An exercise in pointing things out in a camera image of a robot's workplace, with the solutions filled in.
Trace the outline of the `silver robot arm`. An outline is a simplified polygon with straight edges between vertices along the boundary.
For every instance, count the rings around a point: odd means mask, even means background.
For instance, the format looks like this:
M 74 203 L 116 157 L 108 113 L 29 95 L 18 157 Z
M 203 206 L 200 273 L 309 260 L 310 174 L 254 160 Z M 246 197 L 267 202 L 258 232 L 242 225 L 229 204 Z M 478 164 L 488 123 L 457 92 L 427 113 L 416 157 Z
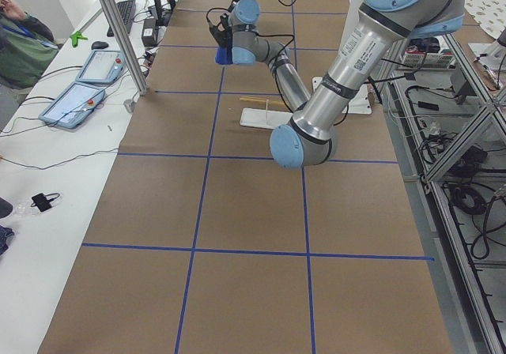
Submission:
M 440 36 L 461 28 L 465 0 L 363 0 L 358 22 L 314 92 L 309 92 L 285 48 L 258 35 L 256 0 L 233 0 L 228 8 L 232 62 L 265 63 L 293 114 L 270 135 L 270 151 L 284 168 L 322 164 L 334 155 L 335 121 L 356 96 L 391 45 Z

